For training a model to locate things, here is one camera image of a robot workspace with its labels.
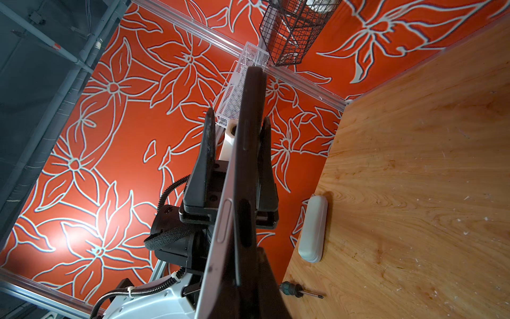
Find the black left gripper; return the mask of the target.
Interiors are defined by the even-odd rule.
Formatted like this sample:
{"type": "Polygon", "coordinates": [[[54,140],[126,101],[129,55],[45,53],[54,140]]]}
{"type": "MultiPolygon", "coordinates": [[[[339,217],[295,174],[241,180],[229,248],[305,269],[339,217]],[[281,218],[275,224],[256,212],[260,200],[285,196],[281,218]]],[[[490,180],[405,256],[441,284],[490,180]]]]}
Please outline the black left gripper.
{"type": "MultiPolygon", "coordinates": [[[[195,275],[206,269],[206,257],[213,240],[213,226],[220,210],[220,193],[227,176],[228,163],[216,158],[215,111],[207,110],[199,156],[192,174],[172,183],[161,195],[158,213],[146,249],[167,263],[177,265],[195,275]]],[[[239,215],[235,243],[236,272],[253,271],[259,260],[255,254],[255,229],[275,229],[278,221],[278,192],[271,159],[271,122],[262,121],[257,155],[258,178],[252,191],[256,205],[248,199],[236,198],[232,207],[239,215]]]]}

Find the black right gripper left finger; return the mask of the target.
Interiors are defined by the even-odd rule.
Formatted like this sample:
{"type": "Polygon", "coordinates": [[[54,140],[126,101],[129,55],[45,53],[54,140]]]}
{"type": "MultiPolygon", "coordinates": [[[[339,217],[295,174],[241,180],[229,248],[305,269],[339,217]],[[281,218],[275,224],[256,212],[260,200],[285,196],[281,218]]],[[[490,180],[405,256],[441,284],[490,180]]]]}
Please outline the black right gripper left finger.
{"type": "Polygon", "coordinates": [[[234,257],[214,256],[208,261],[195,318],[240,318],[240,298],[234,257]]]}

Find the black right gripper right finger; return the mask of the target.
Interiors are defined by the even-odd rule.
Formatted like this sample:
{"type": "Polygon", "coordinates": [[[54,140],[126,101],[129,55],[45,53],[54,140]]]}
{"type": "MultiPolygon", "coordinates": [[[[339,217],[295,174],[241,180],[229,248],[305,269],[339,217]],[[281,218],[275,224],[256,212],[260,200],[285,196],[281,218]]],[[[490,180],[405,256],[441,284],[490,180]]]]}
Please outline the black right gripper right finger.
{"type": "Polygon", "coordinates": [[[270,319],[291,318],[264,249],[258,247],[256,252],[258,258],[258,305],[256,306],[258,317],[270,319]]]}

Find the silver phone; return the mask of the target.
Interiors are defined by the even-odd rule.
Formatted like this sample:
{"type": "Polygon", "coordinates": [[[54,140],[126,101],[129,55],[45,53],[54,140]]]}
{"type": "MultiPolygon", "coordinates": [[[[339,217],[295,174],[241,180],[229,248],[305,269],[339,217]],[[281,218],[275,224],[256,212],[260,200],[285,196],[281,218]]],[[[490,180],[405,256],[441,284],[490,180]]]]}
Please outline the silver phone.
{"type": "Polygon", "coordinates": [[[256,318],[259,315],[257,160],[265,86],[266,75],[262,68],[249,67],[196,318],[256,318]]]}

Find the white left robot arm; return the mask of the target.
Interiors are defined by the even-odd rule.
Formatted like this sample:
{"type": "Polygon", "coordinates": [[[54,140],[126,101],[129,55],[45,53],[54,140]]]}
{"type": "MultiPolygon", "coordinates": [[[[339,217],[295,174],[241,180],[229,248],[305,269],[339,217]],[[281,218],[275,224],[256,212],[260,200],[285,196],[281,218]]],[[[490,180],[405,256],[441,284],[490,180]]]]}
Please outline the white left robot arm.
{"type": "Polygon", "coordinates": [[[199,158],[181,178],[180,206],[158,204],[147,249],[176,272],[134,287],[123,283],[95,305],[92,318],[288,318],[258,229],[278,223],[270,164],[270,121],[242,107],[229,160],[216,159],[215,114],[208,111],[199,158]]]}

